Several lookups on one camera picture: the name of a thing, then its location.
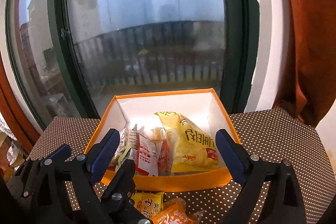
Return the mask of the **polka dot brown tablecloth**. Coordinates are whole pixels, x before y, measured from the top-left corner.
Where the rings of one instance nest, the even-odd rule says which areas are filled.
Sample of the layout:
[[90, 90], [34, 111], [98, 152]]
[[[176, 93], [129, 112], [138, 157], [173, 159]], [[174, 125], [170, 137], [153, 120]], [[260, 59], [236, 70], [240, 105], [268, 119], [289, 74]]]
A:
[[[249, 153], [265, 161], [288, 159], [298, 178], [307, 223], [317, 223], [335, 196], [331, 163], [316, 130], [277, 108], [230, 116], [239, 139]], [[72, 156], [84, 152], [100, 123], [97, 119], [55, 117], [29, 154], [32, 160], [45, 157], [68, 144]], [[203, 211], [202, 223], [220, 223], [240, 192], [240, 185], [227, 185], [193, 192], [166, 192], [163, 200], [182, 198], [187, 212]]]

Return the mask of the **rust orange right curtain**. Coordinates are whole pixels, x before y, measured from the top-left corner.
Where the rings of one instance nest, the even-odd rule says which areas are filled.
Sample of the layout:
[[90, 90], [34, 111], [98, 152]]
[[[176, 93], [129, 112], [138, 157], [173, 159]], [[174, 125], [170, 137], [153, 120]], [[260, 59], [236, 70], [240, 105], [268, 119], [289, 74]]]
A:
[[316, 127], [335, 101], [335, 0], [290, 0], [289, 45], [274, 107]]

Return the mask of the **balcony railing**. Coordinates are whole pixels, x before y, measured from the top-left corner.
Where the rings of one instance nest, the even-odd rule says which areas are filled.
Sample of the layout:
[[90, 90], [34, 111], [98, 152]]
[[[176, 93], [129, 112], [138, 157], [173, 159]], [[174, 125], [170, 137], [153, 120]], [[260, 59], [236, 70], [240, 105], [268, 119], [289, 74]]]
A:
[[221, 83], [224, 23], [184, 20], [142, 24], [74, 45], [84, 80], [98, 85]]

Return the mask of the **red white snack packet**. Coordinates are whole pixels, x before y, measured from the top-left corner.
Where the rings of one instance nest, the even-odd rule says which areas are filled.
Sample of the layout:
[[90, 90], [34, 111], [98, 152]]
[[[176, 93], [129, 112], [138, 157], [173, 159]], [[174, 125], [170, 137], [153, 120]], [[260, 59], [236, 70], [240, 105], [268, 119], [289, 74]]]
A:
[[156, 146], [153, 141], [141, 134], [138, 135], [135, 170], [143, 176], [158, 176]]

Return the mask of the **large yellow chips bag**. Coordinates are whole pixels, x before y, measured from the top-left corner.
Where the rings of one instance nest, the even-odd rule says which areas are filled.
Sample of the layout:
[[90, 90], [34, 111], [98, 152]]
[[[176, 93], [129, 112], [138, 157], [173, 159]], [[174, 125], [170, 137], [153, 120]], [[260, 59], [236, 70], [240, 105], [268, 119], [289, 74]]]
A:
[[218, 153], [213, 138], [184, 115], [176, 112], [155, 113], [173, 141], [171, 172], [197, 173], [219, 169]]

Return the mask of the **rust orange curtain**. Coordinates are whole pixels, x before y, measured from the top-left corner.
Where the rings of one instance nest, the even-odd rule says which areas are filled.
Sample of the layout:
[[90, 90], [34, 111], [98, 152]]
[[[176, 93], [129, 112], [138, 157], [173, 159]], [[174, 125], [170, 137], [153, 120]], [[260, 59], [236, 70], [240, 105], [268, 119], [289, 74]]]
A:
[[290, 0], [289, 45], [274, 107], [316, 127], [335, 101], [335, 0]]
[[18, 104], [1, 59], [1, 114], [23, 150], [30, 153], [40, 134]]

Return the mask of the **yellow cartoon snack packet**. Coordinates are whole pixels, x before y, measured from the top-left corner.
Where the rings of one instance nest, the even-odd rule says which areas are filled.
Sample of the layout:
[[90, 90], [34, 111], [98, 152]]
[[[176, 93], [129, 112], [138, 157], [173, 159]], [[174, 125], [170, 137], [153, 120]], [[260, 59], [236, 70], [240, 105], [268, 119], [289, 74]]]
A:
[[133, 206], [147, 218], [158, 215], [163, 210], [164, 192], [135, 193], [131, 197]]

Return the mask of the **pale green snack packet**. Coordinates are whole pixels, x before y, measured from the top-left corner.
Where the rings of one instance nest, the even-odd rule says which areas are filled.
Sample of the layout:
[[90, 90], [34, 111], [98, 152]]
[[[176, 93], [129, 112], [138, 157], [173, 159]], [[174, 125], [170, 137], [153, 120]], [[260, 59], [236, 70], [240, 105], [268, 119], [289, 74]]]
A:
[[138, 130], [137, 125], [132, 129], [124, 128], [120, 132], [120, 144], [117, 147], [112, 160], [108, 166], [108, 170], [117, 171], [124, 160], [131, 159], [137, 161], [138, 149]]

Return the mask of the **orange cardboard box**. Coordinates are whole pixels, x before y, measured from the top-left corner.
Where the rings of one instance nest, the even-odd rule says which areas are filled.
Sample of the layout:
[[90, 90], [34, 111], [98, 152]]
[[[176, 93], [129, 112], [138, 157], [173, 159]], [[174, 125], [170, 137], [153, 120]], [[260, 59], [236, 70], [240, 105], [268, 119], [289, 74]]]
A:
[[[85, 152], [100, 142], [112, 128], [122, 131], [137, 127], [141, 135], [154, 140], [157, 153], [167, 152], [165, 158], [172, 161], [177, 142], [176, 131], [162, 125], [157, 114], [159, 111], [181, 114], [211, 138], [215, 137], [219, 129], [225, 129], [236, 143], [240, 142], [214, 89], [179, 90], [113, 97]], [[159, 176], [138, 174], [134, 176], [134, 182], [138, 190], [147, 192], [190, 192], [217, 188], [225, 186], [232, 179], [221, 157], [218, 165], [218, 169], [208, 172], [184, 170], [180, 173], [161, 173]]]

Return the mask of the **rust orange left curtain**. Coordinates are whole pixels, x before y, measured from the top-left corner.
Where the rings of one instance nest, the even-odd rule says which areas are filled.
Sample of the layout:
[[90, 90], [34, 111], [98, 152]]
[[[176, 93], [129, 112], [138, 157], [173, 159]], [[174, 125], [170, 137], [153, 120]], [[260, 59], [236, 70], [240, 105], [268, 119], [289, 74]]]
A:
[[30, 153], [40, 134], [18, 104], [1, 59], [1, 114], [23, 150]]

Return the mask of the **red white cartoon snack bag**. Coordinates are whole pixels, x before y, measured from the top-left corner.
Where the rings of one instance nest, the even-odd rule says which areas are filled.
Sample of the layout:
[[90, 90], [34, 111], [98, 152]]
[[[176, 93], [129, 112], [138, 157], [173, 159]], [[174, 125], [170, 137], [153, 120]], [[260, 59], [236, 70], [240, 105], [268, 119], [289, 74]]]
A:
[[150, 138], [156, 146], [158, 175], [171, 176], [171, 166], [173, 161], [173, 141], [171, 131], [163, 127], [156, 127], [152, 130]]

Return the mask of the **green window frame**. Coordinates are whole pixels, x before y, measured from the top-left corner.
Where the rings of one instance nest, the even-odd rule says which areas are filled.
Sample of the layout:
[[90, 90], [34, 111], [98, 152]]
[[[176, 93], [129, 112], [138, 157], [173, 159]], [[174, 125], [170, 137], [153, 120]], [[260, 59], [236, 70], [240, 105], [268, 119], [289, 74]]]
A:
[[[101, 118], [116, 95], [213, 88], [229, 113], [244, 110], [259, 31], [257, 0], [3, 0], [5, 53], [23, 109], [40, 129], [54, 117]], [[221, 83], [98, 85], [90, 88], [74, 45], [142, 24], [224, 23]]]

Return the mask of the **orange translucent snack packet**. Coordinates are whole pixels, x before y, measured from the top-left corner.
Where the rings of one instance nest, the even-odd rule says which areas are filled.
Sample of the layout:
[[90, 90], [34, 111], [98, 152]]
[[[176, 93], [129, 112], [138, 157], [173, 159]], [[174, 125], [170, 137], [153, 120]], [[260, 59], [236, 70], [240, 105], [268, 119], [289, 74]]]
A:
[[163, 203], [161, 212], [153, 217], [153, 224], [194, 224], [200, 223], [205, 210], [188, 214], [187, 204], [182, 198], [174, 198]]

